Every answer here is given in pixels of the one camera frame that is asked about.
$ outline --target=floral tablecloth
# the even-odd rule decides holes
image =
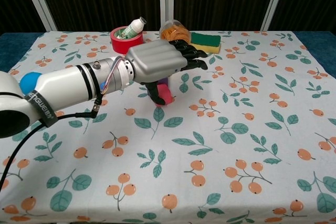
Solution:
[[[37,132],[10,168],[0,221],[335,223],[336,80],[290,31],[203,33],[221,35],[220,53],[170,77],[172,104],[131,83],[96,119]],[[116,55],[109,33],[52,31],[10,73]],[[38,124],[1,140],[3,165]]]

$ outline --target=pink object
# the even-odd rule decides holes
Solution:
[[[173,102],[173,97],[172,94],[166,84],[159,84],[157,85],[157,90],[159,91],[159,97],[162,98],[165,102],[166,105],[170,104]]]
[[[143,44],[142,32],[131,39],[118,39],[114,35],[117,31],[124,29],[126,27],[127,26],[118,27],[114,29],[110,34],[113,50],[123,55],[127,54],[128,49],[130,49],[130,47]]]

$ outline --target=green sponge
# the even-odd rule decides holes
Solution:
[[[191,33],[191,45],[205,52],[219,53],[221,37],[219,35],[206,35]]]

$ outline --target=table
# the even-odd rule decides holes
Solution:
[[[132,83],[107,95],[96,119],[66,119],[36,133],[10,169],[0,220],[334,218],[335,79],[290,31],[203,33],[221,35],[221,51],[206,59],[207,71],[170,77],[169,106],[156,108]],[[19,81],[30,71],[115,56],[108,35],[45,33],[10,73]],[[144,34],[145,42],[157,38]],[[91,107],[88,101],[58,114]],[[2,160],[32,127],[2,140]]]

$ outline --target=black band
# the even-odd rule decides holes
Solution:
[[[83,65],[86,66],[86,68],[89,70],[89,72],[91,74],[91,77],[92,77],[92,80],[93,80],[94,87],[96,89],[96,95],[98,95],[100,93],[100,87],[99,87],[99,83],[98,83],[96,74],[88,63],[84,63]]]
[[[25,99],[37,110],[38,114],[42,117],[42,121],[46,124],[47,127],[52,126],[58,121],[58,118],[50,104],[36,90],[33,90],[28,95],[26,95]]]
[[[11,95],[13,97],[18,97],[18,98],[23,99],[23,97],[19,96],[18,94],[10,93],[10,92],[0,92],[0,95]]]
[[[90,85],[88,76],[86,75],[86,73],[84,72],[84,69],[80,65],[77,65],[76,67],[79,69],[80,73],[82,74],[86,88],[88,89],[88,96],[89,96],[88,101],[89,101],[92,99],[92,90],[91,90],[91,85]]]

